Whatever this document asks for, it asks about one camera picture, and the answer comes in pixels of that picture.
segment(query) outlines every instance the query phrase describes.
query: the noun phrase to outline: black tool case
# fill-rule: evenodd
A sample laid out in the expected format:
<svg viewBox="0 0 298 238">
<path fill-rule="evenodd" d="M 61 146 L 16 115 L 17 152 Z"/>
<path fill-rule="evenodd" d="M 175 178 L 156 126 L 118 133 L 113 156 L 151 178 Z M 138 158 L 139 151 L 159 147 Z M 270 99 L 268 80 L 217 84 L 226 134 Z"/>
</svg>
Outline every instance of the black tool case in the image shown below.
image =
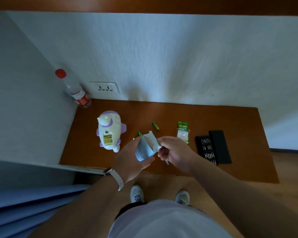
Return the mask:
<svg viewBox="0 0 298 238">
<path fill-rule="evenodd" d="M 213 164 L 232 163 L 222 130 L 209 131 L 208 136 L 196 136 L 195 143 L 199 156 L 202 156 Z"/>
</svg>

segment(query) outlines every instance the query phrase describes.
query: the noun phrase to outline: curtain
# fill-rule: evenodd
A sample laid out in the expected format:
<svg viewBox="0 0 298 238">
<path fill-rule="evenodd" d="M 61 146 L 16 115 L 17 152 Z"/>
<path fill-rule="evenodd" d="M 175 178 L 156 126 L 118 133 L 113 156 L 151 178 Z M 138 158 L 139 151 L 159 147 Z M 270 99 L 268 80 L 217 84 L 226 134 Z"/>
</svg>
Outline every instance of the curtain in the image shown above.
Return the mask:
<svg viewBox="0 0 298 238">
<path fill-rule="evenodd" d="M 90 185 L 0 191 L 0 238 L 24 238 Z"/>
</svg>

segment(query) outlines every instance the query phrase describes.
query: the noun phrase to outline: clear plastic bottle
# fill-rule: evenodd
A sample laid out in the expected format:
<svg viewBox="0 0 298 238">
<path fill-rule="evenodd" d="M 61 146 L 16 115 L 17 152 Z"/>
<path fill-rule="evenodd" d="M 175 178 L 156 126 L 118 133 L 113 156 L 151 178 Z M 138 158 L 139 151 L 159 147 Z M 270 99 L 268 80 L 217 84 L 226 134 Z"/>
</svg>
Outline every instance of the clear plastic bottle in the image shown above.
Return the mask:
<svg viewBox="0 0 298 238">
<path fill-rule="evenodd" d="M 91 99 L 87 96 L 82 86 L 77 81 L 67 77 L 67 74 L 63 69 L 56 70 L 55 75 L 63 80 L 66 93 L 71 96 L 81 108 L 88 108 L 91 106 Z"/>
</svg>

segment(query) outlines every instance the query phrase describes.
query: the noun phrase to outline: person's right hand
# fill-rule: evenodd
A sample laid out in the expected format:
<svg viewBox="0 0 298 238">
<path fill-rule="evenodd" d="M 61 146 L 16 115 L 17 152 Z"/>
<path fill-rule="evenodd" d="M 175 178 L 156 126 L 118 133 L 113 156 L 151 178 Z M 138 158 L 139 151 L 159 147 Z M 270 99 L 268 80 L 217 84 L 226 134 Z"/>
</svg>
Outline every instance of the person's right hand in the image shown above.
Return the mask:
<svg viewBox="0 0 298 238">
<path fill-rule="evenodd" d="M 182 139 L 171 136 L 164 136 L 158 139 L 163 146 L 158 151 L 161 160 L 171 162 L 183 172 L 190 171 L 190 165 L 197 155 Z"/>
</svg>

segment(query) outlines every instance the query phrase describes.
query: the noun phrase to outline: shoe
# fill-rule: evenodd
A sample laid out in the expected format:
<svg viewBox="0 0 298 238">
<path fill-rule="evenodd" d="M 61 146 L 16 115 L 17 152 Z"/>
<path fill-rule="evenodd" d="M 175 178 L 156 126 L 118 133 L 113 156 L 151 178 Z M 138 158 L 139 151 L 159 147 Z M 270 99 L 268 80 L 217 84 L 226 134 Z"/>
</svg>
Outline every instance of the shoe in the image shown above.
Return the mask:
<svg viewBox="0 0 298 238">
<path fill-rule="evenodd" d="M 134 185 L 130 191 L 130 200 L 131 203 L 135 202 L 144 202 L 144 193 L 139 185 Z"/>
<path fill-rule="evenodd" d="M 177 197 L 175 197 L 175 202 L 181 205 L 189 205 L 190 203 L 190 196 L 189 193 L 185 190 L 179 191 Z"/>
</svg>

